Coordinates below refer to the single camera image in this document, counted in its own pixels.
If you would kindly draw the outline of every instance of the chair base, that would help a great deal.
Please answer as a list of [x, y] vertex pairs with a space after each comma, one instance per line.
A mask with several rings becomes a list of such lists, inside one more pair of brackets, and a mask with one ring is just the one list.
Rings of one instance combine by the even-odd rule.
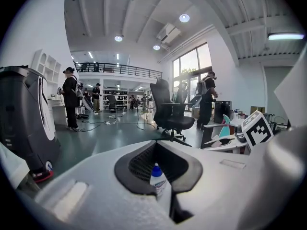
[[[169, 129], [165, 129], [163, 132], [162, 132], [162, 135], [165, 135], [167, 133], [167, 131], [169, 131]], [[174, 130], [172, 130], [172, 133], [171, 133], [171, 136], [168, 136], [168, 137], [163, 137], [163, 138], [159, 138], [159, 139], [155, 139], [155, 140], [169, 140], [171, 142], [178, 142], [182, 145], [185, 145], [185, 146], [188, 146], [188, 147], [192, 147], [190, 144], [184, 142], [186, 138], [184, 137], [184, 135], [180, 134], [179, 136], [175, 136], [174, 135]]]

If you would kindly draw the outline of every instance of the large window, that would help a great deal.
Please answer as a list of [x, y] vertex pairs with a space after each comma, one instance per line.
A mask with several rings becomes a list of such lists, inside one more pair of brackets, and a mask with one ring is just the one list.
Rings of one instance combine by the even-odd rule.
[[190, 102], [195, 96], [198, 81], [207, 76], [210, 70], [212, 64], [208, 44], [180, 56], [173, 61], [173, 92], [178, 91], [180, 82], [187, 83], [188, 97], [185, 102]]

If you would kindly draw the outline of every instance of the blue bottle cap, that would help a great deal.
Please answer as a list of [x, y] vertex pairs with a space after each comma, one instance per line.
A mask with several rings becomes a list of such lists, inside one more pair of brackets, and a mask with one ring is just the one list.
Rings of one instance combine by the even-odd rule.
[[162, 175], [162, 170], [160, 169], [159, 165], [155, 163], [152, 171], [152, 176], [159, 177]]

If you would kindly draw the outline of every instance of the black shirt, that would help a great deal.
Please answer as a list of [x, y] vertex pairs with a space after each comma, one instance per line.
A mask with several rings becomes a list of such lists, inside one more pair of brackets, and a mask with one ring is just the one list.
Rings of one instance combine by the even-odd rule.
[[99, 95], [96, 95], [96, 94], [94, 94], [94, 93], [98, 93], [98, 94], [100, 94], [100, 89], [98, 89], [98, 88], [93, 88], [93, 91], [92, 91], [92, 96], [93, 96], [93, 98], [94, 99], [99, 99]]
[[205, 83], [206, 83], [206, 88], [207, 88], [208, 91], [205, 93], [203, 99], [205, 100], [205, 102], [211, 103], [213, 98], [212, 98], [212, 95], [211, 95], [211, 92], [209, 91], [209, 89], [215, 88], [215, 83], [214, 83], [214, 80], [212, 78], [206, 79]]
[[66, 107], [77, 107], [78, 105], [78, 98], [76, 93], [77, 81], [74, 77], [67, 78], [63, 84], [63, 91], [64, 91], [64, 103]]

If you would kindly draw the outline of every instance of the backpack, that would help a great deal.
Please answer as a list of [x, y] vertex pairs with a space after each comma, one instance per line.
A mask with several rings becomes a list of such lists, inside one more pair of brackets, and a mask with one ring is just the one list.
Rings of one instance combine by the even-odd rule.
[[206, 77], [203, 80], [199, 81], [197, 83], [197, 87], [196, 87], [196, 95], [204, 95], [207, 93], [208, 89], [206, 86], [206, 80], [210, 78], [210, 77]]
[[76, 94], [76, 96], [78, 97], [79, 100], [82, 100], [83, 99], [83, 93], [82, 93], [82, 90], [81, 90], [81, 82], [77, 80], [76, 76], [72, 75], [72, 77], [77, 81], [77, 84], [76, 84], [76, 88], [75, 90], [72, 89], [72, 91]]

